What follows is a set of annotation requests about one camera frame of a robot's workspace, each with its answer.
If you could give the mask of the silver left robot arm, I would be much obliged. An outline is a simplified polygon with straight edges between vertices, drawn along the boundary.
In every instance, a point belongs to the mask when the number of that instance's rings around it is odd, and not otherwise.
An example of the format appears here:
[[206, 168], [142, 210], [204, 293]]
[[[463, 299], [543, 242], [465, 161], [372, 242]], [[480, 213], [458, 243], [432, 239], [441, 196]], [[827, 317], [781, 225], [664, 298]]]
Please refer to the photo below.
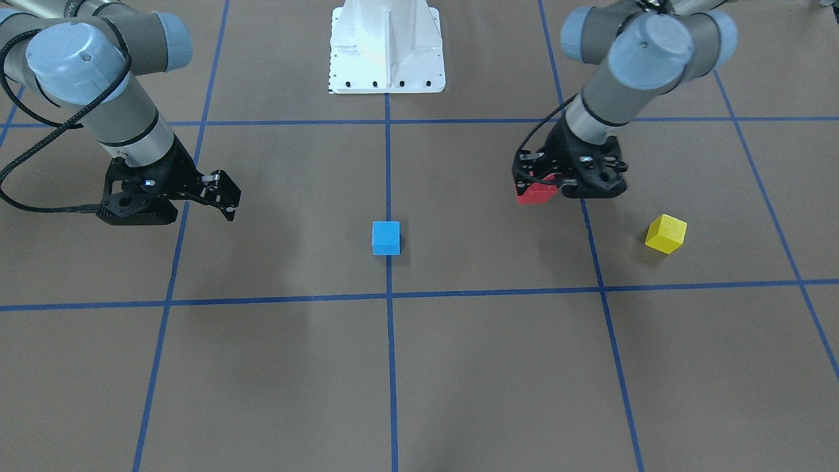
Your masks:
[[511, 174], [518, 203], [609, 199], [627, 190], [618, 132], [654, 98], [709, 75], [738, 44], [719, 1], [617, 1], [575, 9], [564, 21], [564, 54], [596, 71], [549, 114], [557, 122], [534, 152], [519, 146]]

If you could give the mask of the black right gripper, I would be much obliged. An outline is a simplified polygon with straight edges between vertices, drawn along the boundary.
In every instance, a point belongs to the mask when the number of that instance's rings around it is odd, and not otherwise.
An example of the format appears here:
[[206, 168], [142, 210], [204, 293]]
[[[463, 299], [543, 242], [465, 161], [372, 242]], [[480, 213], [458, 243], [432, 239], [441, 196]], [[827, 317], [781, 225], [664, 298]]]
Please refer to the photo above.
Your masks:
[[228, 222], [242, 191], [224, 170], [201, 174], [178, 137], [158, 161], [132, 167], [128, 155], [118, 153], [108, 167], [103, 191], [105, 205], [149, 205], [155, 199], [189, 199], [218, 209]]

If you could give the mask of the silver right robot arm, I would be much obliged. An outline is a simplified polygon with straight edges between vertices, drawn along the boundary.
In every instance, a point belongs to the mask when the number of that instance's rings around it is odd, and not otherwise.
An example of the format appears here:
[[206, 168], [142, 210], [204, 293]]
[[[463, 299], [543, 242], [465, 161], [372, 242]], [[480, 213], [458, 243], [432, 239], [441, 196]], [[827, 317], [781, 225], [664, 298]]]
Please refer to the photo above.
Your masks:
[[83, 129], [110, 156], [99, 203], [39, 207], [36, 213], [93, 213], [113, 226], [165, 226], [176, 200], [214, 207], [233, 221], [242, 191], [224, 170], [202, 174], [139, 83], [142, 75], [191, 62], [192, 36], [167, 12], [120, 1], [3, 1], [2, 89], [52, 128], [2, 170], [2, 179], [69, 130]]

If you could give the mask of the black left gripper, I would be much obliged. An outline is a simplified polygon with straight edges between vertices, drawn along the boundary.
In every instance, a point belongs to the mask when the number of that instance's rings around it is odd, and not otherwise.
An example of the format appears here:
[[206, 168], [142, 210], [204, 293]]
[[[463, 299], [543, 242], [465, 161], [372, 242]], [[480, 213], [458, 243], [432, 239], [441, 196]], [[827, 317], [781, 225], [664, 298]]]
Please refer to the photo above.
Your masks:
[[558, 120], [536, 152], [516, 152], [512, 174], [517, 195], [545, 191], [545, 186], [558, 190], [577, 188], [574, 159], [582, 156], [623, 159], [615, 136], [603, 144], [588, 143], [573, 134], [565, 119]]

